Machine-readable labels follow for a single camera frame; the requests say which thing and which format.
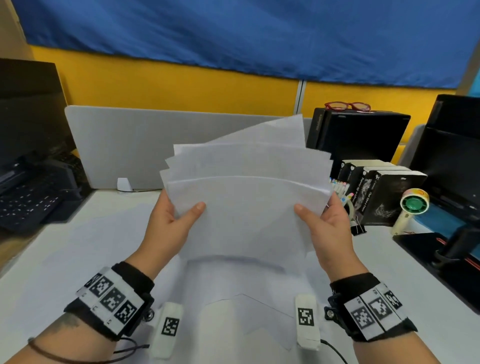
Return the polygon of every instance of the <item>hand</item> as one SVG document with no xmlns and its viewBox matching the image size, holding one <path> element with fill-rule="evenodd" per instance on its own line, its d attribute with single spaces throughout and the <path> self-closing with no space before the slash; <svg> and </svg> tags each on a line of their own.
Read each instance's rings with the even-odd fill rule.
<svg viewBox="0 0 480 364">
<path fill-rule="evenodd" d="M 180 219 L 175 220 L 173 204 L 167 191 L 162 190 L 150 214 L 140 247 L 125 261 L 152 280 L 155 279 L 185 244 L 190 228 L 204 210 L 205 203 L 199 202 Z"/>
<path fill-rule="evenodd" d="M 300 204 L 294 207 L 295 213 L 310 228 L 320 265 L 331 282 L 368 272 L 353 250 L 350 220 L 336 193 L 328 206 L 321 216 Z"/>
</svg>

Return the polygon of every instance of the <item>row of books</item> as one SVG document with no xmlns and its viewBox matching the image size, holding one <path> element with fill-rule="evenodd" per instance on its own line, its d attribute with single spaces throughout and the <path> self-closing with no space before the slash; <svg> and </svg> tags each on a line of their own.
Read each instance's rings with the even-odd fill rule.
<svg viewBox="0 0 480 364">
<path fill-rule="evenodd" d="M 400 199 L 409 188 L 421 187 L 427 175 L 377 159 L 342 161 L 337 180 L 349 184 L 352 203 L 362 225 L 393 226 L 401 207 Z"/>
</svg>

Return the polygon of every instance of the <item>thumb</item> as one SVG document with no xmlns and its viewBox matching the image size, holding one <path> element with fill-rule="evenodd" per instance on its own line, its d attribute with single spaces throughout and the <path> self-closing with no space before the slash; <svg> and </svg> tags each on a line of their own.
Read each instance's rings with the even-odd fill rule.
<svg viewBox="0 0 480 364">
<path fill-rule="evenodd" d="M 321 226 L 324 223 L 319 216 L 305 206 L 296 204 L 293 209 L 299 218 L 307 224 L 307 226 L 310 228 L 310 231 L 314 231 L 319 225 Z"/>
<path fill-rule="evenodd" d="M 190 230 L 195 221 L 203 214 L 205 211 L 205 202 L 199 202 L 190 210 L 188 210 L 180 219 L 177 220 L 179 225 L 182 225 L 184 228 Z"/>
</svg>

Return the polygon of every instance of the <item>gray partition panel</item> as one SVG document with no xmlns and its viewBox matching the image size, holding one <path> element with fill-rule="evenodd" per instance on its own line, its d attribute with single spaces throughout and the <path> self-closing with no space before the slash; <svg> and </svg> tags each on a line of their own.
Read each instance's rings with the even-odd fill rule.
<svg viewBox="0 0 480 364">
<path fill-rule="evenodd" d="M 163 188 L 174 144 L 206 143 L 279 116 L 68 106 L 68 124 L 93 188 Z M 305 118 L 305 134 L 311 119 Z"/>
</svg>

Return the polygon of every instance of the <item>tattoo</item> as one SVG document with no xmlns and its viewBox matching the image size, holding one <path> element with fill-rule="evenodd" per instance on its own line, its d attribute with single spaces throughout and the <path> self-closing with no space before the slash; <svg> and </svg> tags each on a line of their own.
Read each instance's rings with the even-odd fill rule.
<svg viewBox="0 0 480 364">
<path fill-rule="evenodd" d="M 56 334 L 63 328 L 77 328 L 79 327 L 79 319 L 72 314 L 63 314 L 57 318 L 53 323 L 42 331 L 40 335 Z"/>
</svg>

